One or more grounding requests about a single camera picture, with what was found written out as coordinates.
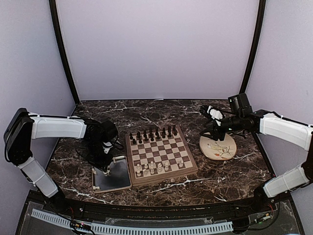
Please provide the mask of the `white chess pawn piece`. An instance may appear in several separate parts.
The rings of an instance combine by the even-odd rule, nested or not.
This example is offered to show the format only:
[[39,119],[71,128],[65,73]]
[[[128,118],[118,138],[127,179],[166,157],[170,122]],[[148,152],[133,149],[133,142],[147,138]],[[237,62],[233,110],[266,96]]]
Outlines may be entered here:
[[155,173],[155,163],[153,161],[150,162],[150,173],[151,175]]

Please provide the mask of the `white chess queen piece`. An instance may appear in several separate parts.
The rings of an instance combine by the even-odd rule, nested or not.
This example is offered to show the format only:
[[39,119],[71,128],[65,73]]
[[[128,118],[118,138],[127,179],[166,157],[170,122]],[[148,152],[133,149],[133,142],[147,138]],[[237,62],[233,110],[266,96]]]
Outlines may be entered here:
[[158,165],[157,165],[157,172],[158,172],[158,173],[161,173],[162,170],[163,170],[162,163],[158,163]]

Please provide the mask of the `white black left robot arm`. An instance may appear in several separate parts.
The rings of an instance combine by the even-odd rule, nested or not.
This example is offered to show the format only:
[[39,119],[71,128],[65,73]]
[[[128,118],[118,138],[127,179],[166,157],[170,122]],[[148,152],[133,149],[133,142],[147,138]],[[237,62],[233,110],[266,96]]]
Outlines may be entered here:
[[4,132],[4,157],[20,169],[47,198],[58,213],[66,213],[69,203],[47,174],[45,167],[59,138],[84,140],[89,153],[87,162],[107,172],[112,162],[109,153],[118,140],[118,130],[109,120],[46,116],[19,108]]

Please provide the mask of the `white chess king piece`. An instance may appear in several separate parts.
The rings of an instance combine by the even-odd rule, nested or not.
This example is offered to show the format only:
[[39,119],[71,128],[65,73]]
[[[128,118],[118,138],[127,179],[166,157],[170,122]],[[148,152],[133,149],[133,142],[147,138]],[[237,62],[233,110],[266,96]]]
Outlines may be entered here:
[[165,171],[165,172],[168,172],[168,171],[169,171],[169,167],[170,167],[169,162],[165,162],[165,163],[164,163],[164,171]]

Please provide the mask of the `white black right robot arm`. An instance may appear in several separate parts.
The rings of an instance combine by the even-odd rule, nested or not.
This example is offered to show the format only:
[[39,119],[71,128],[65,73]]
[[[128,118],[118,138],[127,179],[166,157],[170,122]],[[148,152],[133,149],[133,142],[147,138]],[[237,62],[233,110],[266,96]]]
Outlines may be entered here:
[[224,111],[212,106],[200,107],[200,113],[208,118],[208,126],[201,132],[201,136],[222,141],[229,132],[255,132],[288,141],[302,147],[308,153],[305,162],[262,183],[254,190],[249,205],[253,212],[261,212],[271,198],[303,188],[313,182],[312,125],[291,120],[274,111],[253,111],[245,93],[231,96],[228,101],[231,108],[230,117],[226,117]]

